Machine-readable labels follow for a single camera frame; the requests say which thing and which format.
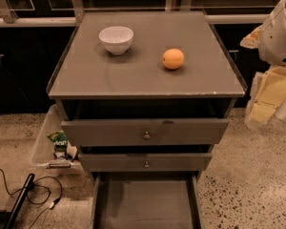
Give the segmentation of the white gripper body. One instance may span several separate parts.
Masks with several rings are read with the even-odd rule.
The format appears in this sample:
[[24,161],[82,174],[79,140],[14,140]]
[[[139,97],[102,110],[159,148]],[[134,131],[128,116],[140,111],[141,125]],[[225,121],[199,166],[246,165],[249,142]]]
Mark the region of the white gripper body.
[[286,66],[286,0],[280,0],[263,22],[258,52],[261,60]]

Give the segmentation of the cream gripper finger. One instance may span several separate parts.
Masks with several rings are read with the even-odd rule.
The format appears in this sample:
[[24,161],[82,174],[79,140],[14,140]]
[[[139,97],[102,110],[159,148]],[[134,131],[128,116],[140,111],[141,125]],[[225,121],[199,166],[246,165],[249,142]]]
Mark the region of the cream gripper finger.
[[286,67],[272,66],[266,73],[256,73],[250,97],[245,124],[249,128],[261,127],[286,101]]
[[258,47],[260,32],[261,26],[258,26],[240,41],[240,46],[247,49],[256,49]]

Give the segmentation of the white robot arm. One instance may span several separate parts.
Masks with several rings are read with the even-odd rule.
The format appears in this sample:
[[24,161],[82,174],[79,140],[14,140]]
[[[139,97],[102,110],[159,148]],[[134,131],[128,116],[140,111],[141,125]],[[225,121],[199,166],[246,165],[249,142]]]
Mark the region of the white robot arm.
[[246,107],[245,124],[261,127],[275,116],[286,117],[286,0],[280,0],[263,24],[246,37],[240,46],[258,49],[259,58],[270,68],[257,72]]

